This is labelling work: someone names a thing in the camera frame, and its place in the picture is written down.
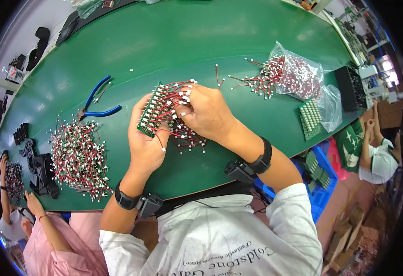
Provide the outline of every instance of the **white t-shirt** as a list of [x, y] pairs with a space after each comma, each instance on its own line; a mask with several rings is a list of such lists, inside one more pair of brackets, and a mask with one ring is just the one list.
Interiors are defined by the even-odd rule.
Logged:
[[0, 231], [2, 232], [2, 235], [4, 235], [7, 239], [11, 241], [18, 241], [25, 238], [26, 234], [23, 231], [22, 226], [20, 225], [22, 218], [23, 216], [21, 213], [19, 213], [18, 210], [11, 212], [10, 225], [5, 222], [2, 216], [2, 218], [0, 218]]
[[369, 145], [369, 156], [372, 158], [370, 171], [359, 167], [360, 179], [373, 184], [383, 184], [391, 179], [399, 165], [397, 158], [390, 152], [391, 149], [393, 144], [386, 138], [381, 141], [380, 146]]
[[130, 234], [100, 230], [111, 276], [320, 275], [321, 244], [303, 183], [279, 191], [266, 208], [268, 228], [253, 214], [251, 195], [189, 202], [159, 217], [150, 253]]

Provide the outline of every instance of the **yellow floor line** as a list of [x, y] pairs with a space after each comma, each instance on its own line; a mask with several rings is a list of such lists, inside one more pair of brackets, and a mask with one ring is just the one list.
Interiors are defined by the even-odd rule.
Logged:
[[[346, 202], [346, 204], [340, 208], [340, 210], [338, 211], [338, 214], [336, 217], [339, 217], [342, 213], [342, 211], [344, 209], [346, 209], [346, 207], [349, 205], [349, 203], [352, 201], [353, 196], [355, 195], [355, 193], [358, 191], [358, 189], [361, 187], [361, 185], [363, 184], [363, 182], [361, 181], [360, 184], [357, 186], [357, 188], [353, 191], [352, 194], [350, 194], [349, 196], [349, 200]], [[330, 219], [323, 227], [321, 227], [318, 230], [318, 234], [320, 234], [321, 232], [323, 232], [324, 230], [326, 230], [329, 226], [331, 226], [333, 223], [335, 222], [335, 218]]]

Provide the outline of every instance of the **person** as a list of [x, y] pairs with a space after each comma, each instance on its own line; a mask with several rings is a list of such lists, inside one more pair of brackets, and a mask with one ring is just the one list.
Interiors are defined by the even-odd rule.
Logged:
[[[370, 145], [372, 133], [377, 147]], [[384, 138], [378, 119], [378, 101], [374, 99], [374, 118], [366, 123], [362, 144], [359, 177], [373, 184], [383, 184], [392, 178], [401, 161], [401, 132], [398, 131], [394, 143]]]
[[8, 156], [4, 154], [0, 159], [0, 232], [10, 241], [19, 241], [26, 237], [21, 227], [21, 222], [24, 218], [23, 214], [26, 214], [29, 218], [31, 218], [31, 215], [25, 212], [24, 209], [10, 204], [5, 183], [7, 163]]
[[25, 197], [36, 216], [33, 228], [22, 220], [28, 235], [23, 250], [28, 275], [108, 275], [99, 246], [102, 213], [71, 213], [68, 225], [60, 214], [45, 212], [34, 193], [25, 191]]
[[[248, 163], [264, 153], [262, 139], [232, 115], [219, 90], [191, 85], [191, 107], [176, 108], [188, 127]], [[154, 138], [136, 129], [150, 97], [134, 106], [128, 127], [131, 161], [119, 188], [129, 197], [142, 194], [165, 158], [158, 137], [166, 146], [167, 126]], [[250, 194], [203, 198], [157, 218], [159, 239], [152, 252], [130, 235], [138, 210], [120, 207], [112, 196], [99, 238], [110, 275], [320, 275], [322, 248], [300, 173], [272, 146], [271, 166], [259, 178], [277, 193], [266, 208], [269, 227], [253, 214]]]

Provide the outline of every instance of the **hand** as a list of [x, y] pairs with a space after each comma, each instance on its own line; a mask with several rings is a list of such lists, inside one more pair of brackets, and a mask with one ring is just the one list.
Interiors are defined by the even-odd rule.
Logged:
[[169, 139], [169, 127], [166, 123], [162, 123], [159, 127], [165, 131], [156, 130], [157, 135], [154, 138], [137, 129], [139, 119], [150, 97], [151, 94], [145, 95], [132, 108], [131, 122], [128, 127], [129, 150], [131, 151], [129, 168], [148, 176], [162, 165], [166, 153], [162, 147], [166, 149]]
[[42, 207], [42, 204], [36, 197], [34, 193], [28, 193], [25, 191], [25, 197], [27, 200], [28, 209], [36, 216], [36, 218], [40, 218], [41, 216], [46, 215], [45, 209]]
[[31, 222], [27, 218], [22, 218], [22, 221], [20, 222], [20, 226], [22, 226], [23, 231], [29, 238], [31, 236], [31, 233], [33, 232], [33, 227], [31, 226]]
[[366, 127], [367, 127], [367, 129], [373, 129], [374, 126], [375, 126], [375, 120], [374, 120], [374, 119], [369, 119], [369, 120], [366, 122]]
[[0, 174], [5, 176], [6, 174], [6, 165], [8, 164], [8, 156], [6, 154], [2, 155], [0, 159]]
[[175, 110], [185, 124], [199, 135], [223, 144], [237, 126], [241, 125], [232, 115], [221, 92], [191, 83], [192, 88], [185, 87], [181, 91], [191, 90], [190, 106], [180, 105]]

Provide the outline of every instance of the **green cloth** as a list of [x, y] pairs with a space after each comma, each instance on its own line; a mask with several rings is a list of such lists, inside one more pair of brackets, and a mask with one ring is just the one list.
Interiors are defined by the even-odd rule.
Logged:
[[348, 172], [358, 173], [359, 159], [364, 141], [364, 132], [360, 120], [343, 128], [334, 135], [341, 160], [341, 167]]

